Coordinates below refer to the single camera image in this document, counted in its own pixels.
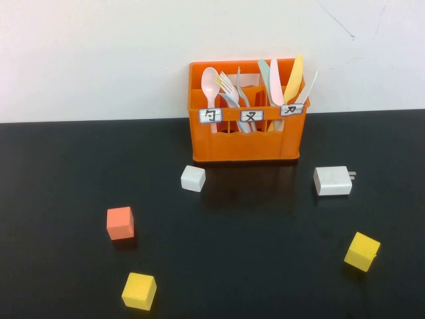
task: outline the utensil holder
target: utensil holder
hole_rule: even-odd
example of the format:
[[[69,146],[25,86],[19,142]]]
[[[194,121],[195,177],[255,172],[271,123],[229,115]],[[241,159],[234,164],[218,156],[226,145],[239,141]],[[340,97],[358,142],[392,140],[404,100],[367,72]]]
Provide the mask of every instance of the utensil holder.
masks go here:
[[[254,160],[294,160],[299,158],[299,144],[303,132],[305,113],[310,105],[307,99],[304,105],[270,106],[266,88],[259,86],[242,88],[251,107],[247,108],[243,99],[239,100],[240,108],[228,108],[226,101],[217,96],[215,107],[219,108],[221,116],[213,116],[213,120],[221,117],[217,124],[217,133],[211,132],[211,125],[201,123],[201,119],[211,118],[205,116],[207,98],[201,89],[201,77],[205,68],[211,66],[218,73],[236,74],[238,67],[241,73],[260,73],[257,60],[253,61],[228,61],[228,62],[194,62],[189,67],[189,92],[187,110],[191,125],[193,146],[193,159],[195,161],[254,161]],[[280,82],[288,83],[294,59],[278,60]],[[298,94],[304,87],[301,82]],[[287,104],[295,101],[298,94]],[[257,132],[239,132],[236,121],[241,120],[242,111],[262,111],[262,120],[255,121]],[[273,120],[283,120],[282,131],[267,132]]]

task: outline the light blue knife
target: light blue knife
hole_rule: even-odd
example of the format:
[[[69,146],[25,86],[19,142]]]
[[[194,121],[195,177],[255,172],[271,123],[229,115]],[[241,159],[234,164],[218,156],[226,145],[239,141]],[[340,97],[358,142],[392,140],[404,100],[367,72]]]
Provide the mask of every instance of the light blue knife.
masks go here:
[[[266,87],[270,105],[276,106],[276,104],[273,103],[272,94],[270,93],[270,67],[263,59],[258,60],[258,67],[260,68],[261,77],[263,78],[264,86]]]

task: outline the yellow cube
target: yellow cube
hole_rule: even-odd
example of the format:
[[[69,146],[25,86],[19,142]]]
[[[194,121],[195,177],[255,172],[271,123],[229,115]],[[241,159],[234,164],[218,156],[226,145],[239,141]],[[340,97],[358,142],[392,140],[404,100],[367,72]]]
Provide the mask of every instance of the yellow cube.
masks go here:
[[[122,299],[127,307],[150,310],[156,290],[157,284],[152,276],[131,272]]]
[[[373,239],[356,233],[353,242],[348,248],[344,261],[358,269],[368,271],[381,243]]]

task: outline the label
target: label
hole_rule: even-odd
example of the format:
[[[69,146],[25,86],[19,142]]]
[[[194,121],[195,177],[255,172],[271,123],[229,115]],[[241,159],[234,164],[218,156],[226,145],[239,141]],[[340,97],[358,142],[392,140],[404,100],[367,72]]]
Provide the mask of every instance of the label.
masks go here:
[[[223,120],[221,108],[202,108],[199,110],[199,122],[220,123]]]
[[[262,121],[263,119],[264,119],[264,112],[261,110],[241,111],[240,113],[241,122]]]
[[[280,107],[280,116],[291,116],[301,114],[304,111],[304,104],[282,105]]]

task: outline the yellow knife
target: yellow knife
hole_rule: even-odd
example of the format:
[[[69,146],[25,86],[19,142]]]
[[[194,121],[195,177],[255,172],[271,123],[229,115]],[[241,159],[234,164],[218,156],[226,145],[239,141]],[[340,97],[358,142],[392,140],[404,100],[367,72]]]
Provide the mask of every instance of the yellow knife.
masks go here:
[[[284,92],[284,101],[286,104],[289,103],[290,100],[292,100],[293,98],[297,96],[299,87],[301,86],[302,78],[303,78],[303,56],[299,54],[295,57],[290,79],[288,80],[288,84],[286,85],[286,89]],[[271,132],[275,130],[275,127],[273,124],[274,124],[273,122],[270,124],[267,132]]]

